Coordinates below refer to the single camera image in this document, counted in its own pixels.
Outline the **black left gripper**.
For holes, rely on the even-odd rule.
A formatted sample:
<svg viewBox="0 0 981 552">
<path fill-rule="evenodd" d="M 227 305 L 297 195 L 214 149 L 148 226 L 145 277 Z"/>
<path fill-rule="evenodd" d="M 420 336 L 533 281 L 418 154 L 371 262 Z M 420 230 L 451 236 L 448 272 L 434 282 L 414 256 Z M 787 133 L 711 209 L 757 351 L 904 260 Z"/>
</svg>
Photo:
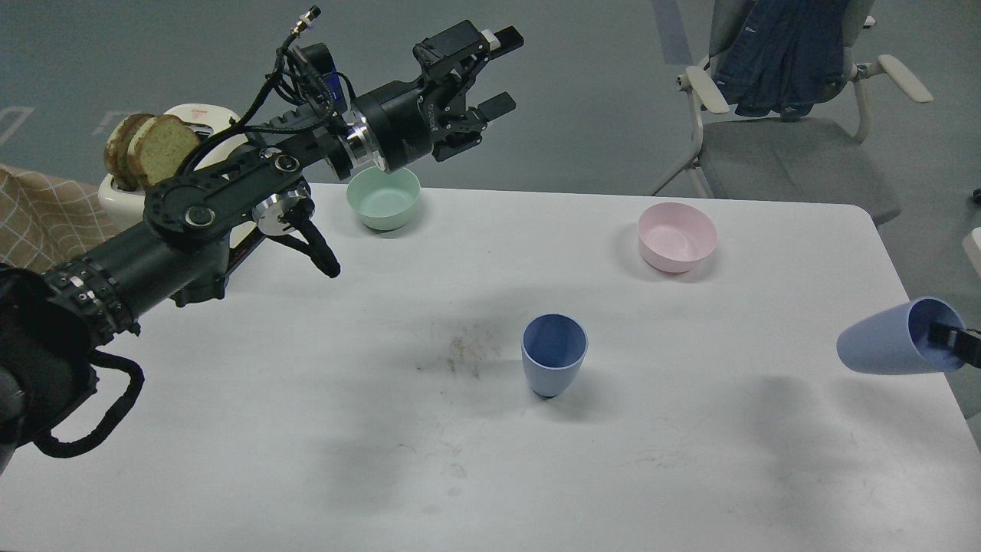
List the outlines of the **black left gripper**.
<svg viewBox="0 0 981 552">
<path fill-rule="evenodd" d="M 356 112 L 378 167 L 395 172 L 424 155 L 441 162 L 481 143 L 491 121 L 513 112 L 515 100 L 500 92 L 476 106 L 466 95 L 495 56 L 524 46 L 515 27 L 498 31 L 459 22 L 412 49 L 420 67 L 413 81 L 390 81 L 356 98 Z"/>
</svg>

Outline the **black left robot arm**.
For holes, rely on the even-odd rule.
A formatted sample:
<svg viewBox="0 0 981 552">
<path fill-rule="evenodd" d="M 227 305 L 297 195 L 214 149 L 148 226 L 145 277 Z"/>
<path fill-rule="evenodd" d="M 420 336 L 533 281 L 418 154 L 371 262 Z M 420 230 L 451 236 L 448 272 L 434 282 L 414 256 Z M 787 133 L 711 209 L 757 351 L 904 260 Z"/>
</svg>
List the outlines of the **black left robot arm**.
<svg viewBox="0 0 981 552">
<path fill-rule="evenodd" d="M 138 318 L 167 298 L 224 297 L 263 240 L 339 276 L 312 220 L 308 166 L 348 179 L 368 163 L 392 173 L 425 155 L 444 161 L 515 109 L 507 92 L 477 106 L 466 95 L 488 63 L 524 45 L 516 28 L 459 22 L 413 47 L 420 77 L 358 95 L 326 45 L 297 45 L 319 14 L 301 15 L 245 115 L 192 136 L 172 175 L 145 192 L 140 222 L 46 272 L 2 266 L 3 465 L 27 444 L 52 458 L 101 445 L 144 382 L 137 363 L 101 347 L 138 334 Z"/>
</svg>

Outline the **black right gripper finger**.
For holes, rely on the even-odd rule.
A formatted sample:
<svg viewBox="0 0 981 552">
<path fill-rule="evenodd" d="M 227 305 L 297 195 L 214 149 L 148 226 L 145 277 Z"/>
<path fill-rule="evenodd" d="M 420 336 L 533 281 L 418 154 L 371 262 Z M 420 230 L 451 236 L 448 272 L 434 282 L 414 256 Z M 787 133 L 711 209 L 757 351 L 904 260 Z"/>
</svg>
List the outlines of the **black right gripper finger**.
<svg viewBox="0 0 981 552">
<path fill-rule="evenodd" d="M 980 331 L 932 323 L 929 328 L 932 347 L 949 350 L 952 354 L 980 354 Z"/>
</svg>

